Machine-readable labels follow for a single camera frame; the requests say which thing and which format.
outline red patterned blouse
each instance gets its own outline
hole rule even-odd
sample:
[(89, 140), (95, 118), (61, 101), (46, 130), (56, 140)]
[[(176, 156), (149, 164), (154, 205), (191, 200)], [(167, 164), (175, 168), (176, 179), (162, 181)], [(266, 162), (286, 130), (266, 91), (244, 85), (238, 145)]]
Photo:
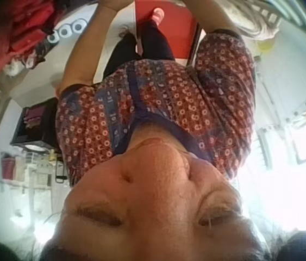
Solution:
[(56, 127), (71, 185), (124, 153), (144, 122), (163, 126), (233, 178), (250, 151), (254, 92), (250, 52), (239, 36), (226, 32), (202, 40), (195, 68), (131, 61), (101, 83), (69, 87), (60, 97)]

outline yellow object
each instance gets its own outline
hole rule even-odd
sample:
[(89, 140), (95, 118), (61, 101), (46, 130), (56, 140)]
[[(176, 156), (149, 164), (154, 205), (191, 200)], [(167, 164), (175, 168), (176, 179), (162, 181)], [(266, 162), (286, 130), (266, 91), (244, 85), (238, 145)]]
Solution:
[(257, 41), (258, 49), (265, 53), (271, 51), (271, 49), (274, 47), (275, 44), (275, 38), (267, 39), (265, 41)]

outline red cloth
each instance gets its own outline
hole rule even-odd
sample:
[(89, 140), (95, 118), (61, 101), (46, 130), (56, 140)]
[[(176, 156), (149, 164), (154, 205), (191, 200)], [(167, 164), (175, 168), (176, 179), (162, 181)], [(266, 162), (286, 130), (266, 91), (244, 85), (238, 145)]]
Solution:
[(0, 70), (13, 57), (33, 51), (52, 33), (62, 13), (54, 0), (11, 0), (0, 14)]

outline woman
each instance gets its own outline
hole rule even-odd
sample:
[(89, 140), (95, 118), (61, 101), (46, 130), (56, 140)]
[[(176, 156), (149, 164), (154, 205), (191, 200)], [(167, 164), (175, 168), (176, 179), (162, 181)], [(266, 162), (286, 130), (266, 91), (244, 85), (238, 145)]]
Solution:
[(128, 34), (93, 85), (108, 28), (133, 0), (102, 0), (57, 89), (74, 186), (46, 256), (65, 260), (264, 260), (229, 184), (249, 153), (254, 65), (213, 0), (184, 0), (207, 36), (174, 61), (155, 10), (143, 56)]

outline leg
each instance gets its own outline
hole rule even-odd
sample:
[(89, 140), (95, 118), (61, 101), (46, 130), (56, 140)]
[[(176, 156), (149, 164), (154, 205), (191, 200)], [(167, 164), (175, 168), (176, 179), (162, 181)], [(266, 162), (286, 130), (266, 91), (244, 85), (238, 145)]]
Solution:
[(153, 20), (145, 24), (141, 37), (143, 58), (152, 60), (175, 60), (167, 38), (160, 32), (157, 24)]
[(141, 57), (136, 53), (136, 38), (133, 34), (128, 33), (114, 48), (104, 70), (103, 78), (114, 73), (124, 63), (139, 59)]

